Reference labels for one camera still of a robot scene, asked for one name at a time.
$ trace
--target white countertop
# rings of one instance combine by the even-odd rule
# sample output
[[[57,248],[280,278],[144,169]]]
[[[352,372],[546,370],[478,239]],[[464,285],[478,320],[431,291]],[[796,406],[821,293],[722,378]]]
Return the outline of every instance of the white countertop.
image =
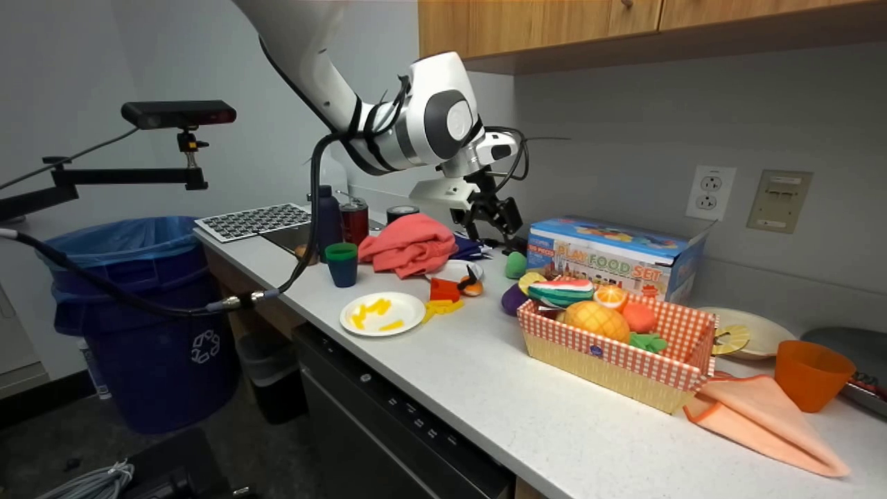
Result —
[[[263,239],[204,248],[258,282],[277,285],[294,259]],[[887,421],[830,403],[807,415],[851,467],[825,479],[715,439],[639,403],[608,395],[524,352],[511,317],[498,311],[509,285],[503,262],[484,262],[484,298],[392,339],[358,339],[340,307],[371,291],[426,300],[424,281],[395,281],[360,266],[353,289],[334,289],[311,266],[284,302],[353,352],[426,411],[450,424],[546,497],[887,497]]]

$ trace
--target pink cloth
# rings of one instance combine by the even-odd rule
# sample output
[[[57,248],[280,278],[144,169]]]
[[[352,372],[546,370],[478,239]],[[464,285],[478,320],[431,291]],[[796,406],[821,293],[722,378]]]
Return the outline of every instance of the pink cloth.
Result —
[[[455,250],[455,237],[446,224],[424,213],[410,213],[391,223],[378,237],[366,237],[358,259],[376,271],[412,278],[438,271]]]

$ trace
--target wooden cabinet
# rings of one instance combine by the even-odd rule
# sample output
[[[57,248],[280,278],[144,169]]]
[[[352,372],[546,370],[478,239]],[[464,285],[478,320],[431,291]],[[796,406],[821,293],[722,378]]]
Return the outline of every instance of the wooden cabinet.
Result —
[[[557,73],[887,40],[883,0],[419,0],[420,55]]]

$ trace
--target yellow cup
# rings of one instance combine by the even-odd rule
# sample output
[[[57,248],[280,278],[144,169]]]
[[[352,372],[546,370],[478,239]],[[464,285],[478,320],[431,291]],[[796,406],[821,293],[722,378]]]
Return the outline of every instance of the yellow cup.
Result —
[[[821,343],[780,341],[776,352],[776,383],[804,411],[822,411],[854,378],[855,365]]]

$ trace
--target floor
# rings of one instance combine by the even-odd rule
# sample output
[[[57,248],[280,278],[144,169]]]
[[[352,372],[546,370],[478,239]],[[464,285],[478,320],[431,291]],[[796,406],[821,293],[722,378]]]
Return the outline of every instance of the floor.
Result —
[[[232,487],[248,486],[259,499],[320,497],[308,420],[266,424],[247,383],[200,429]],[[111,403],[78,399],[0,429],[0,499],[33,499],[157,440],[129,433]]]

